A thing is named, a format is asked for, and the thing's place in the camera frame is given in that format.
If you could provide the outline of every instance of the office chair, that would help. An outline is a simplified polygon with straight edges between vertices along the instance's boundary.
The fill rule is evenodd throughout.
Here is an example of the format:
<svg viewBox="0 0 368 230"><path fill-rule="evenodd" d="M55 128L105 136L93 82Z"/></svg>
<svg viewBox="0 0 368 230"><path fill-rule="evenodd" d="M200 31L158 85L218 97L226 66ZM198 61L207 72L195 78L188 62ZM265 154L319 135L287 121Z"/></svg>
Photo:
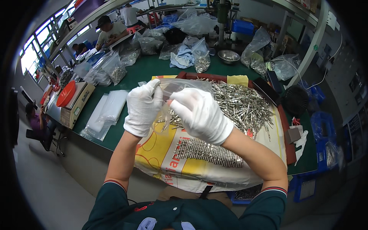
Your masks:
<svg viewBox="0 0 368 230"><path fill-rule="evenodd" d="M54 144L56 146L56 150L55 150L55 153L57 156L60 156L58 153L57 153L57 149L59 148L59 151L61 153L62 156L65 156L65 154L62 152L62 150L60 149L60 141L64 138L67 139L67 137L61 137L61 133L59 134L59 138L58 139L55 139L53 136L56 135L56 133L54 133L55 129L54 130L48 130L47 131L47 138L46 140L44 140L42 137L39 137L35 134L35 132L33 130L27 130L26 131L26 134L25 136L27 138L30 138L30 139L34 139L34 140L37 140L39 142L41 142L43 148L46 150L46 151L51 151L51 152L54 152L52 150L50 150L50 147L51 147L51 143Z"/></svg>

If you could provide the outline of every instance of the red stool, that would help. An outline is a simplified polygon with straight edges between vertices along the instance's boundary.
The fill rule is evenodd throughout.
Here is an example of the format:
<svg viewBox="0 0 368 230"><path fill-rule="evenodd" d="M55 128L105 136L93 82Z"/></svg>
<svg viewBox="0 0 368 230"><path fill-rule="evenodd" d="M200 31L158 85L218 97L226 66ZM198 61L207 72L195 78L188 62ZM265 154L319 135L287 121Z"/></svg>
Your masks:
<svg viewBox="0 0 368 230"><path fill-rule="evenodd" d="M127 28L127 31L132 34L135 33L137 30L139 30L141 27L139 25L135 25L133 27Z"/></svg>

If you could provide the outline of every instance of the cardboard box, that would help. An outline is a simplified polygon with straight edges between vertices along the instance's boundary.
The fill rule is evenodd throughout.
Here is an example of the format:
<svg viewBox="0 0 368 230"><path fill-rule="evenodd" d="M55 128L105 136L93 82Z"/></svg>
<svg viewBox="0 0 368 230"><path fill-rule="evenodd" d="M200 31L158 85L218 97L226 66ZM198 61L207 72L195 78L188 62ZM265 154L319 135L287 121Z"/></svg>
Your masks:
<svg viewBox="0 0 368 230"><path fill-rule="evenodd" d="M302 4L305 8L310 10L312 13L316 13L317 5L319 0L295 0Z"/></svg>

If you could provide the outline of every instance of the floor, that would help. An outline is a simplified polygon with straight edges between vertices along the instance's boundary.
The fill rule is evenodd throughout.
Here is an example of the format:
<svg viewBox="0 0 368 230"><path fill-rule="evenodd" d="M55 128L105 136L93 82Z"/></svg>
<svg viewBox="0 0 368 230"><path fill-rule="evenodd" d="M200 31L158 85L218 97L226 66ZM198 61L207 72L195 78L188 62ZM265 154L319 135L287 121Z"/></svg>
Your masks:
<svg viewBox="0 0 368 230"><path fill-rule="evenodd" d="M19 183L33 212L45 229L81 229L88 220L95 197L80 186L52 152L25 136L20 121L18 145L13 153Z"/></svg>

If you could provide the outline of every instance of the hand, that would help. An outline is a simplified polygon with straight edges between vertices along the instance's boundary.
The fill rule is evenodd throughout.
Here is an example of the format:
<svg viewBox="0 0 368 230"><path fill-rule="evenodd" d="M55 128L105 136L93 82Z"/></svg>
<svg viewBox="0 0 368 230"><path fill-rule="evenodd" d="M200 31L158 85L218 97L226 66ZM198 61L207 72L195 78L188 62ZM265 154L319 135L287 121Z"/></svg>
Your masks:
<svg viewBox="0 0 368 230"><path fill-rule="evenodd" d="M193 137L221 145L234 128L209 92L185 88L173 93L170 99L173 99L168 101L170 108L178 114L185 130Z"/></svg>
<svg viewBox="0 0 368 230"><path fill-rule="evenodd" d="M40 108L40 116L43 114L43 105L41 105L41 108Z"/></svg>
<svg viewBox="0 0 368 230"><path fill-rule="evenodd" d="M129 92L128 116L124 123L126 131L138 137L148 136L151 125L162 107L163 94L159 84L160 80L154 79Z"/></svg>

